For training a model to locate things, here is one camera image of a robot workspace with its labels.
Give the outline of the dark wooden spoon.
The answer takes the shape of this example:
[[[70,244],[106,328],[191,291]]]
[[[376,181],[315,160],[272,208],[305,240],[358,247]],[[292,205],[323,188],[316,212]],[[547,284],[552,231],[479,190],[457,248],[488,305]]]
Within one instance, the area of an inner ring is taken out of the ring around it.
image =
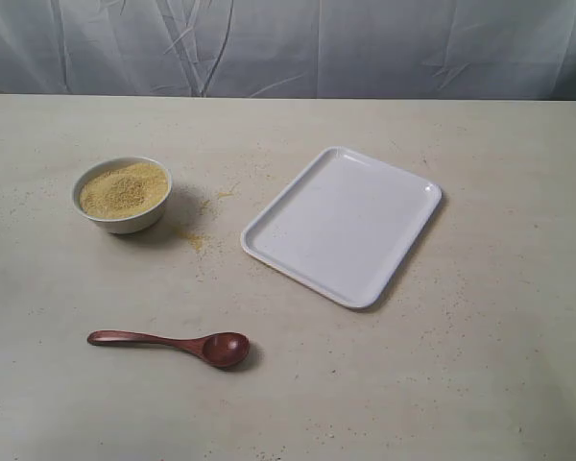
[[[228,369],[243,362],[251,348],[250,340],[237,332],[219,332],[194,339],[175,339],[146,333],[120,330],[91,332],[87,343],[92,346],[160,346],[196,356],[206,364]]]

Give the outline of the white rectangular plastic tray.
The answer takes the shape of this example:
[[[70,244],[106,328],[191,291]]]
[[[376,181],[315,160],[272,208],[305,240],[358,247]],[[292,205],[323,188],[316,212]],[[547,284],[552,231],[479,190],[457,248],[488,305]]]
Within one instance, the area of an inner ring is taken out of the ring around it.
[[[322,151],[243,230],[244,252],[349,309],[374,304],[443,197],[342,146]]]

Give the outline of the white ceramic bowl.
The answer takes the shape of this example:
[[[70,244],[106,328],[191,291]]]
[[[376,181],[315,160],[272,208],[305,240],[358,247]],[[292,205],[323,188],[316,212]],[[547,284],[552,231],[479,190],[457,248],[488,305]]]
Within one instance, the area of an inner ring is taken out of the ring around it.
[[[154,164],[154,165],[160,167],[164,171],[164,173],[168,179],[169,189],[168,189],[166,195],[164,196],[163,200],[160,203],[158,203],[156,206],[150,208],[149,210],[147,210],[143,213],[140,213],[138,215],[134,215],[134,216],[131,216],[128,218],[124,218],[124,219],[114,219],[114,220],[100,219],[100,218],[92,217],[83,211],[82,207],[80,206],[79,197],[80,197],[80,193],[82,191],[82,188],[84,187],[84,185],[87,182],[89,182],[91,179],[93,179],[93,178],[95,178],[95,177],[97,177],[97,176],[99,176],[99,175],[101,175],[107,171],[121,168],[121,167],[125,167],[125,166],[129,166],[131,164],[138,163],[138,162],[145,162],[145,163]],[[143,230],[147,229],[148,227],[155,224],[162,217],[162,215],[164,214],[164,211],[167,207],[168,198],[170,197],[170,194],[172,192],[172,186],[173,186],[173,181],[172,181],[172,176],[171,176],[169,170],[164,165],[162,165],[160,162],[158,162],[154,159],[140,158],[140,157],[115,158],[115,159],[107,160],[107,161],[101,162],[99,164],[96,164],[96,165],[92,166],[90,169],[88,169],[85,173],[83,173],[76,180],[76,182],[73,186],[72,199],[73,199],[74,206],[78,210],[78,212],[80,212],[80,214],[84,218],[86,218],[87,220],[89,220],[93,224],[97,225],[98,227],[100,227],[104,231],[107,231],[107,232],[113,233],[113,234],[130,234],[130,233],[135,233],[135,232],[143,231]]]

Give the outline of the white backdrop curtain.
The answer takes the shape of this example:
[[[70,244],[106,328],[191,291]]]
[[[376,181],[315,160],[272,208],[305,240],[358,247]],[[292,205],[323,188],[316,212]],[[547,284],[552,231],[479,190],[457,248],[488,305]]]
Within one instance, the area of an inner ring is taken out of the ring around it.
[[[0,1],[0,93],[576,100],[576,1]]]

